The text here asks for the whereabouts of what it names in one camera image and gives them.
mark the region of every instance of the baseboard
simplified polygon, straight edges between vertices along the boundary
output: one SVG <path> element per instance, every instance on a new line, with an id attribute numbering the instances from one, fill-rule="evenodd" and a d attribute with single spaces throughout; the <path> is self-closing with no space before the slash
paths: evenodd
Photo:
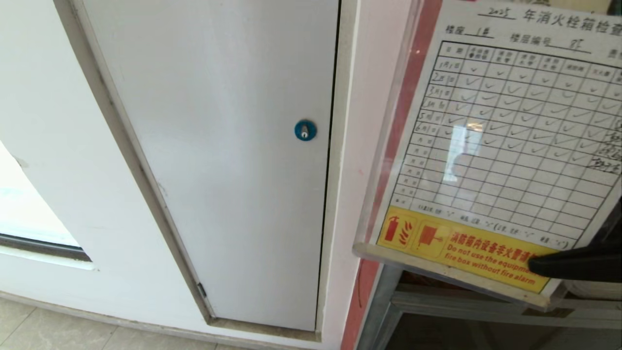
<path id="1" fill-rule="evenodd" d="M 138 329 L 140 331 L 147 331 L 153 333 L 166 334 L 169 336 L 176 336 L 180 338 L 194 339 L 199 341 L 206 341 L 209 343 L 218 343 L 229 346 L 238 346 L 246 349 L 253 350 L 308 350 L 304 348 L 297 348 L 293 346 L 283 346 L 279 344 L 266 343 L 261 341 L 254 341 L 250 339 L 236 338 L 222 336 L 218 334 L 201 333 L 196 331 L 189 331 L 187 329 L 180 329 L 175 327 L 159 326 L 157 324 L 142 323 L 137 321 L 130 321 L 128 319 L 122 319 L 112 316 L 101 315 L 98 313 L 92 313 L 89 311 L 78 310 L 68 308 L 66 306 L 55 305 L 46 303 L 44 301 L 25 298 L 23 296 L 14 295 L 0 291 L 0 298 L 15 301 L 16 303 L 22 303 L 31 305 L 37 308 L 42 308 L 58 313 L 62 313 L 69 316 L 80 317 L 90 319 L 91 321 L 108 323 L 113 326 L 126 327 Z"/>

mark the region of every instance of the checklist table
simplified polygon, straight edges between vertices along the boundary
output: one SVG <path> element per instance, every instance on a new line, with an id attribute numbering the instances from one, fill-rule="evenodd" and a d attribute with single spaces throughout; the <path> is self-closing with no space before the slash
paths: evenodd
<path id="1" fill-rule="evenodd" d="M 443 41 L 391 205 L 570 249 L 620 177 L 621 106 L 617 67 Z"/>

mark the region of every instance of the window sill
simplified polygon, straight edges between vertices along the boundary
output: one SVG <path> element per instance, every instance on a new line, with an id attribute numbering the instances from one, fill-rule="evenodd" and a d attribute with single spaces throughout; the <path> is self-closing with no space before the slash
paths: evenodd
<path id="1" fill-rule="evenodd" d="M 54 249 L 31 249 L 32 246 L 20 247 L 15 242 L 7 242 L 0 236 L 0 254 L 26 258 L 38 262 L 53 263 L 56 265 L 80 268 L 82 270 L 96 270 L 95 264 L 84 252 L 58 253 Z"/>

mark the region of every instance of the clear plastic sign holder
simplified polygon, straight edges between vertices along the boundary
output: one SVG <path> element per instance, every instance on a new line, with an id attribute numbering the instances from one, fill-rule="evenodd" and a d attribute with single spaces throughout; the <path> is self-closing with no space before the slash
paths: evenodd
<path id="1" fill-rule="evenodd" d="M 622 19 L 414 1 L 354 252 L 547 310 L 622 194 Z"/>

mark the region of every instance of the white cabinet door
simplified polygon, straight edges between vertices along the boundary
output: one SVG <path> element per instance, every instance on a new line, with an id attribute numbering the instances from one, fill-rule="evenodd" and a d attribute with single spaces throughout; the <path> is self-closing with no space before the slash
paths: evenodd
<path id="1" fill-rule="evenodd" d="M 84 2 L 217 317 L 314 330 L 338 1 Z"/>

